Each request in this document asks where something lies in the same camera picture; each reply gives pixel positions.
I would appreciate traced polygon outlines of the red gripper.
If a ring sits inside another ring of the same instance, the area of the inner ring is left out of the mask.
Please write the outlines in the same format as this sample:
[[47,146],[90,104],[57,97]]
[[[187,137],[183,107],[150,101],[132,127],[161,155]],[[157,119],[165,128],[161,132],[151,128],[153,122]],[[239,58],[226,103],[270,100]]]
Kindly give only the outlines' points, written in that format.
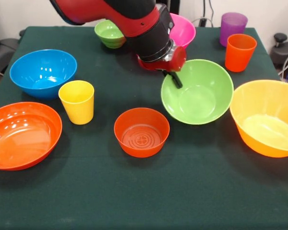
[[137,57],[137,61],[142,68],[147,70],[162,70],[164,77],[170,75],[177,89],[181,89],[183,84],[176,72],[181,70],[186,59],[185,49],[176,45],[165,56],[153,62],[144,62]]

